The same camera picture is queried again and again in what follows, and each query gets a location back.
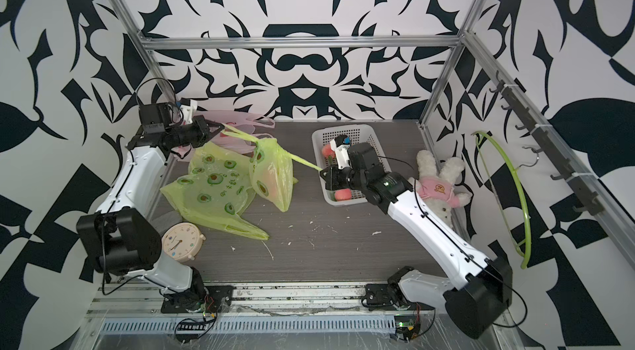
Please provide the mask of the green avocado plastic bag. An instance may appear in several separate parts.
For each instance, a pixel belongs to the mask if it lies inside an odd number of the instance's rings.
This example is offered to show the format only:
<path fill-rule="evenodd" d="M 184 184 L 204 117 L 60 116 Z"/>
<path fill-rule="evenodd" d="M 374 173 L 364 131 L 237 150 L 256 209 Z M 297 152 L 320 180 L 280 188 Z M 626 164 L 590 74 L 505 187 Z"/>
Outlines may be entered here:
<path fill-rule="evenodd" d="M 284 150 L 276 138 L 258 138 L 229 124 L 225 125 L 223 134 L 255 144 L 252 157 L 249 158 L 252 188 L 283 213 L 289 209 L 293 196 L 294 161 L 317 172 L 321 171 L 312 162 Z"/>

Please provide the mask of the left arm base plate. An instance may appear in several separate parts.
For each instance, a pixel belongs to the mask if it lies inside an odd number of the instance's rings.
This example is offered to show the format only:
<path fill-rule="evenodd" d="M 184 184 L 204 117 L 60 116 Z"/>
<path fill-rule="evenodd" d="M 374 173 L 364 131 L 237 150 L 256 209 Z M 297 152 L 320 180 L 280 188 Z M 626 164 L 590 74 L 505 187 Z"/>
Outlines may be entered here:
<path fill-rule="evenodd" d="M 193 276 L 187 290 L 164 295 L 160 312 L 166 315 L 216 313 L 233 303 L 234 290 L 233 285 L 206 285 L 201 277 Z"/>

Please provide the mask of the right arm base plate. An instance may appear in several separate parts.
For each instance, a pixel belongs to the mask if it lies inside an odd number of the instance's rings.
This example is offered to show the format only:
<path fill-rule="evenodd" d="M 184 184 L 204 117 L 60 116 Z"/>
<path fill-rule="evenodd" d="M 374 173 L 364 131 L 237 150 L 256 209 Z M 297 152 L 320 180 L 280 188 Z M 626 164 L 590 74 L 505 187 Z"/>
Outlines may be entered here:
<path fill-rule="evenodd" d="M 430 305 L 406 300 L 396 284 L 366 284 L 365 294 L 362 296 L 360 303 L 370 311 L 415 311 L 417 307 L 424 311 L 434 310 Z"/>

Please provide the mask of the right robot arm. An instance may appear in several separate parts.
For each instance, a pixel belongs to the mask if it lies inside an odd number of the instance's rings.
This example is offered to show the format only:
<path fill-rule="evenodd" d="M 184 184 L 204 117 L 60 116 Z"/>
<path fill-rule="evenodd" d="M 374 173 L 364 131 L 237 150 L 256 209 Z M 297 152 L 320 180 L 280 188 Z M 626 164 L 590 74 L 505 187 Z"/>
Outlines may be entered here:
<path fill-rule="evenodd" d="M 478 339 L 513 300 L 513 272 L 502 259 L 490 259 L 464 241 L 428 207 L 414 181 L 383 167 L 369 143 L 351 144 L 346 136 L 331 141 L 336 164 L 320 177 L 328 191 L 359 191 L 401 224 L 433 256 L 443 277 L 404 268 L 389 283 L 406 304 L 444 311 L 466 336 Z"/>

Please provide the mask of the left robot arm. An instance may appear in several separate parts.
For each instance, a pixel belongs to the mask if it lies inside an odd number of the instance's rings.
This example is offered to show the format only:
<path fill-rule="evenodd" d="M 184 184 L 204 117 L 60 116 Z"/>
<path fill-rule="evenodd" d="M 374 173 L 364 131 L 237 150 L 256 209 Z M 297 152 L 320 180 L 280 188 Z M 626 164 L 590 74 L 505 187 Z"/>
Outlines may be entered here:
<path fill-rule="evenodd" d="M 127 144 L 127 159 L 107 199 L 76 225 L 94 270 L 107 285 L 112 276 L 141 279 L 160 288 L 167 300 L 201 302 L 208 292 L 199 272 L 168 256 L 148 222 L 176 148 L 200 148 L 223 130 L 203 116 L 185 118 L 181 105 L 140 106 L 141 126 Z"/>

